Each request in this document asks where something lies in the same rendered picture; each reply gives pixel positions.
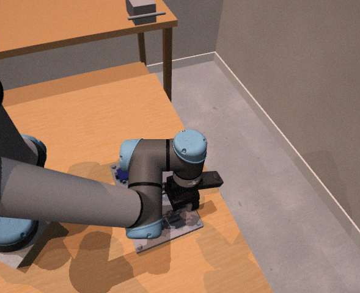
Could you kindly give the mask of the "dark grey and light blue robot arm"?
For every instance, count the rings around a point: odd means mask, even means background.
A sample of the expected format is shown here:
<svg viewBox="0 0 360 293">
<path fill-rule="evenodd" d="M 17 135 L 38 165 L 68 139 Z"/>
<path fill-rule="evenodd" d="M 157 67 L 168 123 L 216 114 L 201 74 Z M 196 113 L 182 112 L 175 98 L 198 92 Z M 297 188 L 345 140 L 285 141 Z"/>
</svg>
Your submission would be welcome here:
<svg viewBox="0 0 360 293">
<path fill-rule="evenodd" d="M 156 239 L 162 232 L 163 172 L 173 171 L 174 181 L 182 187 L 199 183 L 193 190 L 224 183 L 217 171 L 202 171 L 207 140 L 195 129 L 180 131 L 174 139 L 124 140 L 119 156 L 121 170 L 129 172 L 128 188 L 44 168 L 45 144 L 19 133 L 3 99 L 0 81 L 2 253 L 30 243 L 38 220 L 119 227 L 125 228 L 129 239 Z"/>
</svg>

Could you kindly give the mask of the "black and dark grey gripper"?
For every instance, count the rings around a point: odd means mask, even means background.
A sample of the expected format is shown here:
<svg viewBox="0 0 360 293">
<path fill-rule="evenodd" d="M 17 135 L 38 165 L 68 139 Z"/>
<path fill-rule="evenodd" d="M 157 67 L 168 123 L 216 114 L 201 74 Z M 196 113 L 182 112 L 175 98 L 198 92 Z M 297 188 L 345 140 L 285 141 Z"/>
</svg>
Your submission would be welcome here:
<svg viewBox="0 0 360 293">
<path fill-rule="evenodd" d="M 199 208 L 199 191 L 193 190 L 199 183 L 193 187 L 182 187 L 174 181 L 173 175 L 166 177 L 166 179 L 164 191 L 167 193 L 173 211 L 177 211 L 177 213 L 183 211 L 191 212 Z"/>
</svg>

